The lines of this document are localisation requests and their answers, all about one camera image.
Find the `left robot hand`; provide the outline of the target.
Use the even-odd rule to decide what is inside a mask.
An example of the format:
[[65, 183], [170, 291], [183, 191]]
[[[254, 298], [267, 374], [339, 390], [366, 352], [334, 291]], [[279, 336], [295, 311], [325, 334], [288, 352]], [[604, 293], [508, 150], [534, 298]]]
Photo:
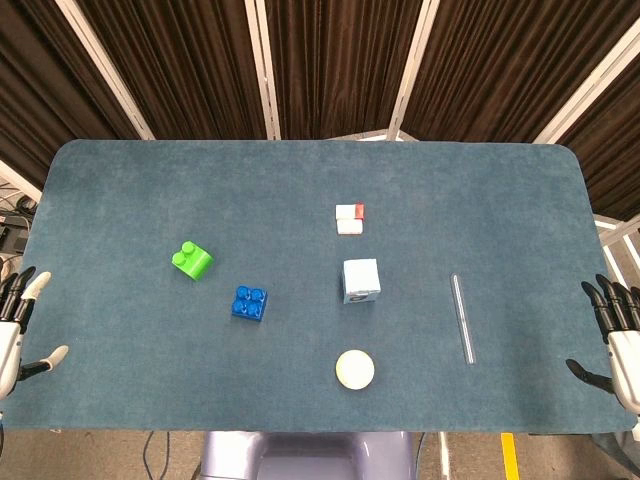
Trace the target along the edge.
[[1, 399], [8, 397], [17, 383], [54, 370], [67, 356], [68, 345], [58, 346], [49, 356], [24, 364], [21, 354], [29, 321], [42, 290], [52, 274], [36, 273], [34, 266], [13, 273], [1, 282]]

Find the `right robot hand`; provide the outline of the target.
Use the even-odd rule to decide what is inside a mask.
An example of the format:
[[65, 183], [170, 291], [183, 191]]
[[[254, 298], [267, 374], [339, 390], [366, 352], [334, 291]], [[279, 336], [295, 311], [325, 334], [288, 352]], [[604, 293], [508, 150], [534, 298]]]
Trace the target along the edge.
[[614, 395], [623, 408], [639, 415], [639, 288], [628, 289], [597, 274], [596, 288], [583, 281], [602, 340], [607, 348], [611, 377], [584, 369], [566, 359], [571, 373], [583, 383]]

